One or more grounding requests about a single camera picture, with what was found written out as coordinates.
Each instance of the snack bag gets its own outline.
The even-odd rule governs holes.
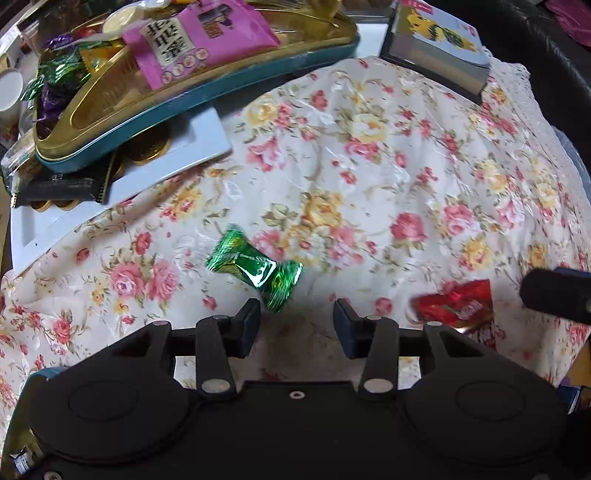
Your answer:
[[[436,320],[461,333],[472,332],[494,320],[490,280],[456,284],[446,294],[417,297],[411,304],[421,321]]]
[[[152,89],[279,45],[265,18],[242,0],[203,0],[177,16],[123,33]]]

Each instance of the green candy wrapper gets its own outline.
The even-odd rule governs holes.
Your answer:
[[[240,228],[232,225],[207,260],[207,268],[232,274],[254,287],[267,308],[279,312],[299,280],[303,266],[293,260],[281,263],[271,260],[248,243]]]

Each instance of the gold chocolate coin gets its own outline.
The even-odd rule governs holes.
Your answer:
[[[31,202],[31,208],[36,212],[45,212],[51,206],[51,200],[42,200],[40,202]]]
[[[170,143],[170,129],[166,123],[161,123],[130,138],[121,145],[119,154],[137,165],[146,165],[164,155]]]
[[[80,200],[54,200],[56,207],[65,212],[72,210],[76,205],[80,203]]]

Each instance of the green foil wrapper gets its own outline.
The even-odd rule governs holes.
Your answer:
[[[76,48],[65,55],[42,61],[33,80],[21,96],[21,100],[33,100],[41,95],[43,84],[60,85],[79,90],[90,78],[80,51]]]
[[[254,287],[267,308],[279,312],[291,296],[303,266],[293,260],[275,262],[248,243],[242,230],[232,225],[207,260],[207,268],[232,274]]]

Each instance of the red snack package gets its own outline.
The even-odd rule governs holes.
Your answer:
[[[447,294],[417,297],[411,304],[421,321],[438,320],[461,333],[476,330],[494,319],[489,280],[456,285]]]

